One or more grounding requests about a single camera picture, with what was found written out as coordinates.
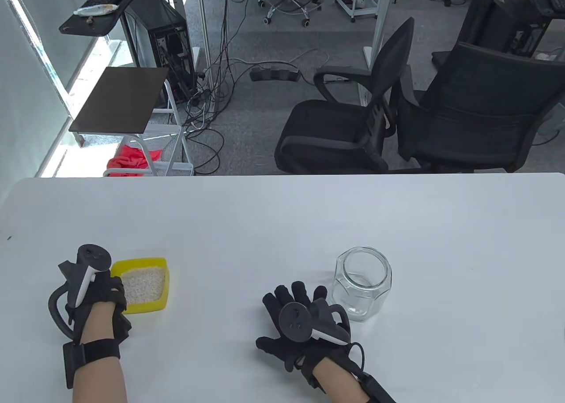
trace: finger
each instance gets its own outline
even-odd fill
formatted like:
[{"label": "finger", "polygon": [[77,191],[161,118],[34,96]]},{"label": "finger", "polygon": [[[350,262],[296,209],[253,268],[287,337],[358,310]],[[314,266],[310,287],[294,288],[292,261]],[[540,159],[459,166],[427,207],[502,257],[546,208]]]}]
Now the finger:
[{"label": "finger", "polygon": [[318,298],[326,298],[328,296],[328,289],[324,286],[318,286],[316,290],[314,290],[314,300]]},{"label": "finger", "polygon": [[255,345],[259,350],[268,354],[275,354],[277,348],[277,340],[269,337],[259,337],[255,341]]},{"label": "finger", "polygon": [[273,295],[273,293],[265,294],[265,296],[263,297],[263,304],[267,308],[267,312],[269,312],[271,320],[273,321],[273,324],[275,324],[277,331],[280,332],[279,314],[281,313],[281,309],[283,307],[281,306],[277,298]]},{"label": "finger", "polygon": [[294,301],[294,298],[292,298],[286,286],[278,286],[275,288],[275,297],[281,304],[281,307]]},{"label": "finger", "polygon": [[294,294],[294,299],[297,302],[303,304],[306,307],[310,306],[310,299],[306,294],[306,288],[304,286],[304,282],[302,281],[293,282],[291,288],[292,288],[292,294]]}]

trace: black glove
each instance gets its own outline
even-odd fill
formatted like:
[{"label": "black glove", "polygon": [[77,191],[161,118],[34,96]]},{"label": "black glove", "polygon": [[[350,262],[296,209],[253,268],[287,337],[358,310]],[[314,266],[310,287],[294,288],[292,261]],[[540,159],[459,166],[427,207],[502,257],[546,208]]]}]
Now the black glove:
[{"label": "black glove", "polygon": [[[281,359],[288,372],[292,372],[293,367],[300,369],[308,383],[316,388],[319,387],[319,384],[312,374],[316,365],[330,354],[349,359],[351,346],[341,346],[329,341],[322,339],[316,340],[313,338],[304,343],[297,343],[286,338],[281,332],[279,325],[279,314],[283,306],[293,301],[297,301],[307,308],[309,308],[311,304],[306,294],[304,282],[293,282],[291,288],[294,298],[290,295],[286,286],[278,286],[275,289],[275,295],[272,293],[265,294],[263,304],[267,308],[267,312],[271,315],[271,320],[281,336],[277,339],[259,337],[256,340],[256,346],[263,352],[272,354]],[[324,286],[319,286],[314,291],[313,299],[326,298],[327,295],[328,290]],[[339,325],[349,332],[349,327],[344,324]]]},{"label": "black glove", "polygon": [[126,310],[124,286],[119,276],[110,277],[109,271],[97,272],[95,280],[91,282],[87,288],[83,302],[78,308],[71,308],[69,304],[65,306],[65,310],[69,315],[69,324],[74,321],[73,341],[80,342],[83,335],[84,325],[92,309],[94,303],[111,301],[116,304],[113,311],[113,336],[119,343],[129,336],[129,330],[132,328],[130,322],[123,316],[122,312]]}]

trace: forearm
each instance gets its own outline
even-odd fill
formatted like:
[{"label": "forearm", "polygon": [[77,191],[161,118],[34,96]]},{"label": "forearm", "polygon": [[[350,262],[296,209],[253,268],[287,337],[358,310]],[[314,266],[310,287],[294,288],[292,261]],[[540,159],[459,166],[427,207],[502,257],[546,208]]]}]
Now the forearm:
[{"label": "forearm", "polygon": [[[81,343],[113,338],[115,304],[96,303],[84,326]],[[73,403],[127,403],[124,375],[117,357],[88,363],[75,373]]]},{"label": "forearm", "polygon": [[369,396],[363,391],[357,379],[330,359],[322,359],[313,370],[333,403],[367,403]]}]

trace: gray carpet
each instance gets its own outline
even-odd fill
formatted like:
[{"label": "gray carpet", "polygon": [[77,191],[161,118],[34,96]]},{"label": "gray carpet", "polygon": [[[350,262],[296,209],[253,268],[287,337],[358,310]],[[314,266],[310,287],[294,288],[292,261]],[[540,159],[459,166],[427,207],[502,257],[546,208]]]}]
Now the gray carpet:
[{"label": "gray carpet", "polygon": [[[213,58],[218,54],[220,26],[222,23],[224,0],[204,0],[208,35]],[[240,32],[230,44],[230,56],[249,61],[290,60],[310,48],[319,48],[329,53],[329,65],[366,68],[362,48],[370,45],[373,39],[375,19],[373,16],[358,18],[350,22],[345,12],[325,0],[321,11],[311,13],[310,26],[301,26],[302,16],[276,13],[270,25],[262,22],[267,9],[250,0],[246,19]],[[190,38],[193,46],[203,48],[200,10],[198,0],[186,1],[186,13]],[[245,3],[230,2],[230,32],[234,34],[244,16]],[[436,74],[431,63],[431,52],[449,50],[455,43],[460,26],[465,17],[467,5],[446,8],[437,1],[398,0],[393,5],[385,27],[385,39],[409,16],[416,20],[416,29],[409,64],[414,74],[415,89],[425,90]],[[565,36],[563,25],[548,30],[540,49],[553,49],[563,44]],[[204,68],[203,53],[198,69]],[[323,52],[311,52],[295,62],[306,78],[326,59]],[[242,72],[244,65],[234,67],[234,73]],[[354,84],[332,84],[331,91],[338,100],[358,104],[357,87]],[[293,106],[301,101],[321,95],[315,87],[303,80],[291,82],[252,83],[248,74],[242,76],[236,85],[234,96],[228,108],[213,123],[214,129],[226,139],[220,153],[222,163],[217,175],[273,175],[281,173],[275,166],[273,152],[280,132]],[[156,117],[154,122],[165,122],[166,117]],[[91,137],[87,145],[95,145],[100,138]],[[220,137],[210,131],[202,133],[198,140],[218,148]],[[150,148],[162,148],[168,138],[150,141]],[[170,154],[166,148],[165,156]],[[195,165],[208,160],[212,151],[202,145],[190,143],[191,157]],[[559,171],[565,173],[565,133],[551,143],[533,147],[522,171]],[[417,166],[415,161],[406,163],[396,152],[396,137],[385,142],[383,157],[391,169]],[[200,171],[211,171],[217,166],[213,161]]]}]

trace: glass jar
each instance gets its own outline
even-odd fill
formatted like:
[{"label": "glass jar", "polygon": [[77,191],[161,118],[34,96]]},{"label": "glass jar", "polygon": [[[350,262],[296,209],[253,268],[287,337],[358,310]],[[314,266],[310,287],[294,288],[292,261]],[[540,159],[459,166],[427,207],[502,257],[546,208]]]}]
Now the glass jar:
[{"label": "glass jar", "polygon": [[383,307],[391,286],[387,258],[371,247],[353,247],[337,258],[331,299],[349,320],[364,322]]}]

